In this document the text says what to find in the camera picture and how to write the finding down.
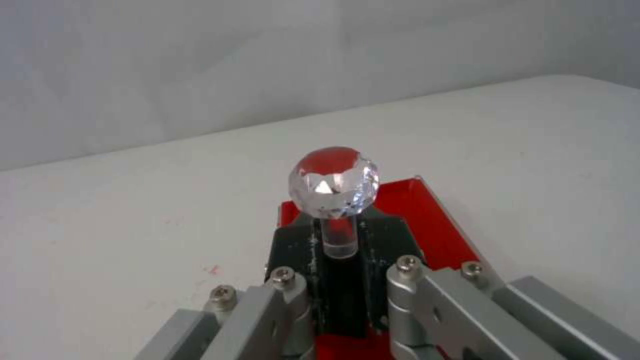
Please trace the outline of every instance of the silver metal bracket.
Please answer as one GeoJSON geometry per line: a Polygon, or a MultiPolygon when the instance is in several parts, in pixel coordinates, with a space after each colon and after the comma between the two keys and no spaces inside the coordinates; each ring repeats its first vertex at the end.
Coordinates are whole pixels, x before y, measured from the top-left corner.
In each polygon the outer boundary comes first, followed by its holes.
{"type": "Polygon", "coordinates": [[[499,288],[492,300],[476,265],[431,271],[400,257],[387,270],[396,359],[437,358],[422,350],[435,346],[453,359],[640,358],[640,343],[533,277],[499,288]]]}

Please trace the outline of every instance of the red stain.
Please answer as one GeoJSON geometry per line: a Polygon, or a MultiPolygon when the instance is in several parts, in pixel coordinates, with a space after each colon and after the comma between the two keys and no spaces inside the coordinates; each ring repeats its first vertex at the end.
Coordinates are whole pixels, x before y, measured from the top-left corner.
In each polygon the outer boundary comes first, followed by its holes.
{"type": "Polygon", "coordinates": [[[220,266],[218,265],[214,265],[211,268],[202,268],[202,271],[206,271],[213,276],[216,276],[218,274],[218,270],[220,270],[220,266]]]}

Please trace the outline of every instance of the machine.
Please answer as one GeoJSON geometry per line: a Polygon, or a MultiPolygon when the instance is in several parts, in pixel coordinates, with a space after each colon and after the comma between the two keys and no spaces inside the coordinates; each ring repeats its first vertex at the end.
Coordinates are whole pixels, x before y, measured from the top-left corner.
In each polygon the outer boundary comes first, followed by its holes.
{"type": "Polygon", "coordinates": [[[289,176],[264,283],[179,309],[136,360],[640,359],[640,343],[534,277],[504,284],[421,177],[358,151],[289,176]]]}

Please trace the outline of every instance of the screw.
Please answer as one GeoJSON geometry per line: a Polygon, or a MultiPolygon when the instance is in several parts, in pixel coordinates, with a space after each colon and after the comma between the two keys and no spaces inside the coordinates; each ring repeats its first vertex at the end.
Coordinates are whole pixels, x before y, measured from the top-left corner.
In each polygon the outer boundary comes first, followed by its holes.
{"type": "Polygon", "coordinates": [[[276,288],[284,289],[296,278],[296,272],[288,266],[280,266],[271,272],[271,281],[276,288]]]}
{"type": "Polygon", "coordinates": [[[462,277],[474,283],[478,288],[486,285],[483,272],[484,268],[478,261],[466,261],[460,266],[460,274],[462,277]]]}
{"type": "Polygon", "coordinates": [[[236,306],[236,289],[231,285],[218,285],[209,295],[211,304],[218,310],[230,310],[236,306]]]}
{"type": "Polygon", "coordinates": [[[417,274],[421,267],[420,259],[413,255],[403,255],[396,261],[396,268],[400,274],[412,277],[417,274]]]}

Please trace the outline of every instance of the metal clamp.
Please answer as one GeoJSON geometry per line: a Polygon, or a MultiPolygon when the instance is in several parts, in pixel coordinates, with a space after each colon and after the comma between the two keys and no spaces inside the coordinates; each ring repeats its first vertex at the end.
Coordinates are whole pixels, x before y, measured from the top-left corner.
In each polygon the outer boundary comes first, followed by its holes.
{"type": "MultiPolygon", "coordinates": [[[[403,258],[398,264],[410,262],[403,258]]],[[[414,266],[419,270],[407,272],[398,264],[387,270],[388,300],[413,318],[403,314],[403,320],[393,319],[401,312],[390,311],[389,322],[411,323],[415,319],[426,333],[426,345],[438,345],[455,359],[469,355],[482,359],[562,358],[454,270],[432,272],[419,264],[414,266]]],[[[398,329],[414,327],[404,324],[391,328],[392,349],[397,345],[394,341],[414,339],[398,329]]],[[[413,345],[401,344],[409,348],[413,345]]]]}

